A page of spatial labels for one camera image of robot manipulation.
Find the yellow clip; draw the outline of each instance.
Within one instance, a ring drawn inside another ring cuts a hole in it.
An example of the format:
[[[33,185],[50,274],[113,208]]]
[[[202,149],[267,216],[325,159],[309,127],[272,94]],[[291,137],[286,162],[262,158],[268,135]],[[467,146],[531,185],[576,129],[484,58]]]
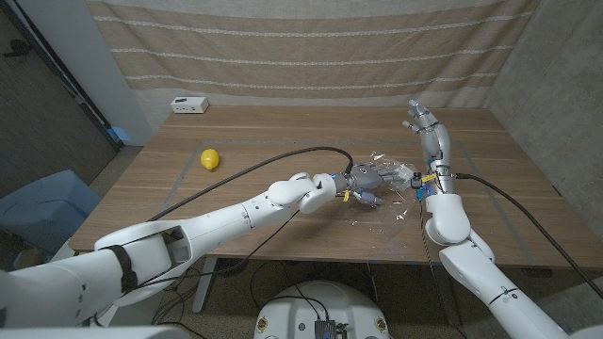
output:
[[[435,174],[431,174],[431,175],[426,175],[424,177],[421,178],[421,180],[423,181],[423,183],[427,183],[430,180],[435,179]]]

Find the robotic hand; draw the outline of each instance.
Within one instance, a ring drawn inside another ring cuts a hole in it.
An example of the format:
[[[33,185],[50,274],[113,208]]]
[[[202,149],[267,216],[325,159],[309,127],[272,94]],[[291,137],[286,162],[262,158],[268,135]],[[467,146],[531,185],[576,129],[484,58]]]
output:
[[[408,114],[415,119],[415,124],[408,121],[402,124],[421,137],[428,174],[436,175],[436,180],[428,183],[430,191],[436,194],[454,193],[448,130],[425,106],[415,100],[411,100],[409,104],[412,108]]]
[[[395,170],[372,163],[354,166],[348,176],[337,173],[332,177],[335,180],[337,193],[351,191],[358,202],[369,205],[383,204],[383,199],[375,196],[369,191],[370,189],[405,180]]]

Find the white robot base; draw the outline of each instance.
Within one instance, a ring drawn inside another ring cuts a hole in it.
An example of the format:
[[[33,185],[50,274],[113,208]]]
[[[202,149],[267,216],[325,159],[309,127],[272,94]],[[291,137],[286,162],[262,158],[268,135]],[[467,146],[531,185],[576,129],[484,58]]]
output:
[[[389,339],[383,312],[362,293],[339,282],[303,282],[298,287],[304,297],[322,305],[301,298],[291,286],[262,308],[253,338]]]

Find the blue chair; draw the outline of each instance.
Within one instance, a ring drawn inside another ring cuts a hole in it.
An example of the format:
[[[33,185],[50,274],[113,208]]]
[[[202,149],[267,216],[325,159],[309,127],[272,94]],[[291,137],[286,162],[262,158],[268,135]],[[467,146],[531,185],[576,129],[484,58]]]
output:
[[[0,229],[52,257],[100,200],[72,170],[64,170],[0,199]]]

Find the yellow component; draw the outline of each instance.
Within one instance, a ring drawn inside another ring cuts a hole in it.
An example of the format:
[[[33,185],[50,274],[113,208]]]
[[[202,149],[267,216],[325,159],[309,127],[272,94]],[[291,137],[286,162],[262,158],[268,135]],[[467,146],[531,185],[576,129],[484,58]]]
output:
[[[421,178],[423,183],[427,183],[428,181],[433,180],[433,179],[435,179],[435,174],[426,175],[423,178]]]
[[[219,162],[220,158],[218,157],[218,152],[216,152],[216,150],[207,149],[201,153],[201,165],[206,169],[213,170],[218,166]]]

